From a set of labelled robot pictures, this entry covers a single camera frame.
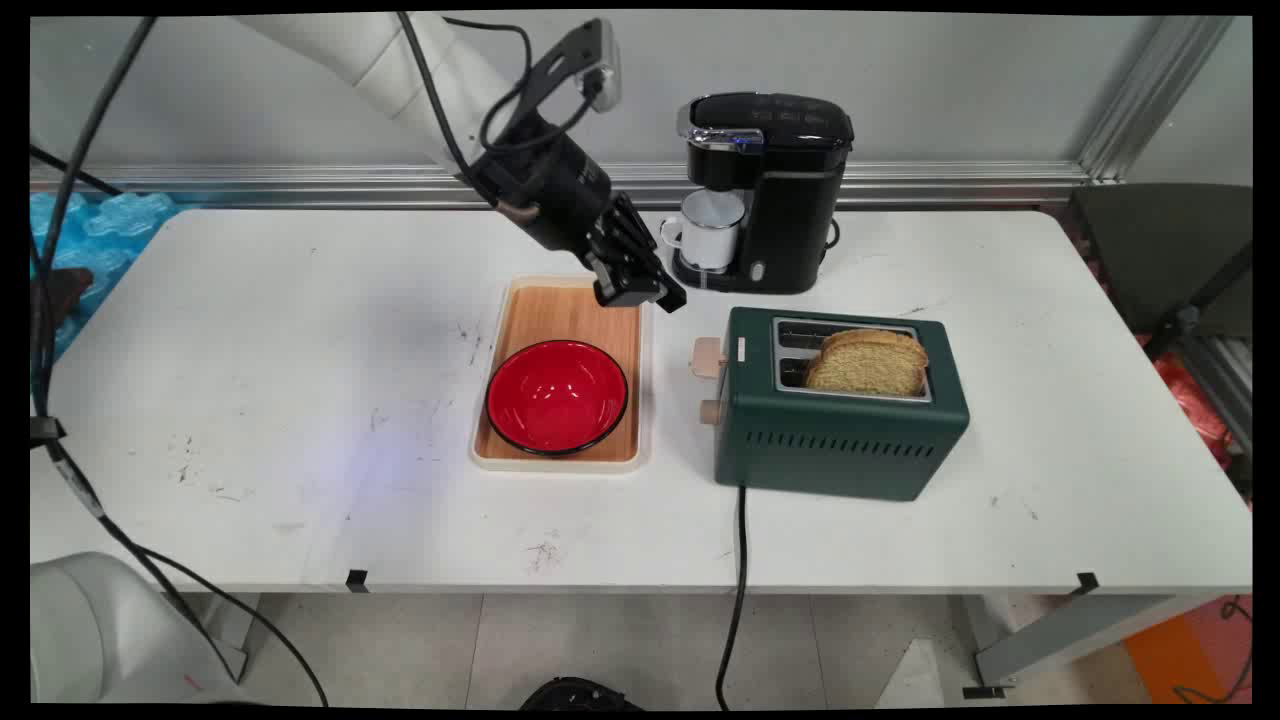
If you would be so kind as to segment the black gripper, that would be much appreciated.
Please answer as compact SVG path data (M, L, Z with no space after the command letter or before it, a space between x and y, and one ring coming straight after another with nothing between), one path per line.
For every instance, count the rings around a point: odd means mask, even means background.
M544 249L586 263L602 307L655 304L675 313L685 306L685 288L666 270L657 240L630 197L614 196L609 176L567 133L553 129L538 111L515 123L490 111L479 127L490 147L550 136L515 152L493 152L477 143L470 178L483 200Z

